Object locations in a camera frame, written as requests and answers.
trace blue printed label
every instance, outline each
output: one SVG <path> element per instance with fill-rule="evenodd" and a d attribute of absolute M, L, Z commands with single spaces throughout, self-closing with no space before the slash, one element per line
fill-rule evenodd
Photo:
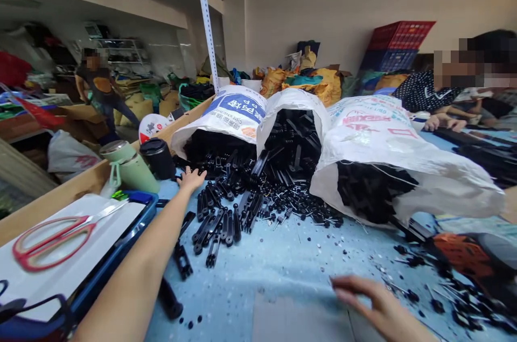
<path fill-rule="evenodd" d="M 210 113 L 217 107 L 235 111 L 257 123 L 260 123 L 266 115 L 265 110 L 254 99 L 242 94 L 228 94 L 215 99 L 203 115 Z"/>

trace stacked crates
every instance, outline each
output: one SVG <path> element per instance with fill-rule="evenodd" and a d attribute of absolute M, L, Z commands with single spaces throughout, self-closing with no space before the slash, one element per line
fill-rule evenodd
<path fill-rule="evenodd" d="M 407 69 L 436 22 L 396 22 L 373 31 L 360 70 L 390 72 Z"/>

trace black tumbler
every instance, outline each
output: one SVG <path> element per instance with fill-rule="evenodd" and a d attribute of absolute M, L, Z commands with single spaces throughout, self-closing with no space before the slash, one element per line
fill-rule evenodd
<path fill-rule="evenodd" d="M 164 140 L 158 137 L 147 140 L 140 146 L 140 154 L 158 179 L 171 179 L 176 175 L 174 160 Z"/>

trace green thermos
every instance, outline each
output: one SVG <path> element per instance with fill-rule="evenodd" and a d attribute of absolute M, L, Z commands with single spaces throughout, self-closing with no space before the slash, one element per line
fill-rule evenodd
<path fill-rule="evenodd" d="M 142 156 L 124 140 L 108 143 L 100 150 L 100 154 L 111 165 L 110 184 L 120 187 L 124 182 L 130 189 L 157 193 L 160 184 L 151 173 Z"/>

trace scissor blade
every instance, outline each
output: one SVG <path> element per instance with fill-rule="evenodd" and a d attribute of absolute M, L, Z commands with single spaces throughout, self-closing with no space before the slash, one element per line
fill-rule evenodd
<path fill-rule="evenodd" d="M 124 200 L 122 202 L 119 202 L 119 203 L 117 203 L 115 205 L 110 205 L 110 206 L 106 207 L 103 211 L 101 211 L 99 214 L 96 214 L 94 218 L 97 221 L 100 220 L 100 219 L 103 219 L 103 218 L 109 216 L 110 214 L 115 213 L 118 209 L 120 209 L 120 208 L 124 207 L 125 205 L 127 205 L 128 202 L 129 202 L 129 200 L 126 199 L 126 200 Z"/>

